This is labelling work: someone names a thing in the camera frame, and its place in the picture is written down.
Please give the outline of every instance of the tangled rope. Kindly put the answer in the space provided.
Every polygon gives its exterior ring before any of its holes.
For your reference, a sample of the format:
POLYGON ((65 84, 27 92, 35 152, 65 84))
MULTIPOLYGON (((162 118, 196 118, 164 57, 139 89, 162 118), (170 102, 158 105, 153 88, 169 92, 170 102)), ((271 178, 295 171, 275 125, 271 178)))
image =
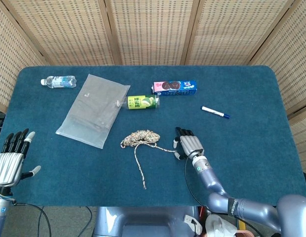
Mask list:
POLYGON ((172 152, 172 153, 176 152, 176 151, 167 150, 167 149, 164 149, 162 147, 157 146, 156 143, 159 139, 160 139, 160 136, 155 132, 152 132, 150 130, 146 130, 146 131, 145 130, 139 130, 139 131, 136 131, 136 132, 132 132, 129 136, 127 136, 125 139, 123 139, 122 142, 120 143, 121 148, 125 148, 126 146, 131 146, 131 147, 135 146, 134 158, 135 158, 135 161, 138 164, 138 167, 139 167, 139 170, 140 170, 140 173, 141 173, 141 176, 142 176, 143 188, 144 189, 147 189, 147 187, 145 186, 144 174, 143 174, 142 168, 140 166, 140 163, 139 163, 137 155, 136 155, 136 150, 137 150, 138 146, 141 145, 141 144, 144 144, 144 145, 147 145, 149 147, 158 148, 158 149, 160 149, 162 151, 165 151, 165 152, 172 152))

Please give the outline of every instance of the bottle label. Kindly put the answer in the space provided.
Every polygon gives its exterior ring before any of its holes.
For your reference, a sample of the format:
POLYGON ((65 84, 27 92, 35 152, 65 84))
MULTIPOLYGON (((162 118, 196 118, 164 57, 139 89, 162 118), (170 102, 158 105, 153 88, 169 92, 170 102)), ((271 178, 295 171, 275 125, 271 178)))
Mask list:
POLYGON ((128 96, 128 108, 130 110, 155 109, 156 108, 155 95, 128 96))
POLYGON ((52 80, 52 86, 53 86, 53 88, 71 87, 71 84, 70 84, 67 76, 65 76, 65 77, 54 77, 53 80, 52 80))

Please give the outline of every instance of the water bottle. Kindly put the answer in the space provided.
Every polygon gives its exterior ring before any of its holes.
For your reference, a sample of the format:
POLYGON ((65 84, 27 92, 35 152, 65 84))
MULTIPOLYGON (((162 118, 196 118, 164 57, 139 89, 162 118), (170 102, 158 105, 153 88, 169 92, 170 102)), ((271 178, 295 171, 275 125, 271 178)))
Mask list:
POLYGON ((158 95, 127 96, 123 101, 117 101, 116 106, 124 107, 129 110, 156 109, 159 107, 159 96, 158 95))
POLYGON ((41 85, 47 85, 49 88, 73 88, 76 87, 76 79, 75 76, 49 76, 46 79, 41 80, 41 85))

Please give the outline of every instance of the woven panel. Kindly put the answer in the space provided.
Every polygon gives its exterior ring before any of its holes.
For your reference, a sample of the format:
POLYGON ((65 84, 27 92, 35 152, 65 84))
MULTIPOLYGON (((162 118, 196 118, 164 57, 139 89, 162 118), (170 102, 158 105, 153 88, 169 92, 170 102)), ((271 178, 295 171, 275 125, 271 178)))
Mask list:
POLYGON ((20 70, 45 62, 2 9, 0 7, 0 110, 5 113, 20 70))
POLYGON ((269 65, 275 71, 286 109, 306 99, 306 0, 254 63, 269 65))
POLYGON ((286 0, 206 0, 188 64, 247 64, 286 0))
POLYGON ((306 117, 291 124, 291 130, 299 152, 302 168, 306 173, 306 117))
POLYGON ((55 65, 112 65, 97 0, 7 0, 55 65))
POLYGON ((122 63, 180 64, 193 0, 110 0, 122 63))

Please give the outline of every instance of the blue tablecloth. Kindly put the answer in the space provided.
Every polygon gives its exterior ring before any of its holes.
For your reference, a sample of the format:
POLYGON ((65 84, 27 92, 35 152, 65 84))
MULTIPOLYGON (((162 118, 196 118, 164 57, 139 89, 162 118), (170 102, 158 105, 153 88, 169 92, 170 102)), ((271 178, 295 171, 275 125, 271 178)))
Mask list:
MULTIPOLYGON (((286 194, 306 196, 306 185, 273 71, 265 66, 40 66, 23 69, 17 80, 0 136, 28 127, 36 136, 24 171, 41 171, 13 188, 20 202, 37 205, 163 206, 195 205, 184 178, 184 161, 172 153, 119 144, 136 130, 161 136, 158 145, 172 149, 175 127, 191 129, 200 139, 218 178, 236 198, 272 205, 286 194), (193 96, 161 97, 156 110, 121 109, 104 149, 55 134, 88 74, 129 84, 128 95, 150 94, 154 81, 196 80, 193 96), (77 87, 50 89, 47 76, 74 75, 77 87), (204 112, 200 106, 227 113, 230 119, 204 112)), ((191 164, 188 180, 206 203, 191 164)))

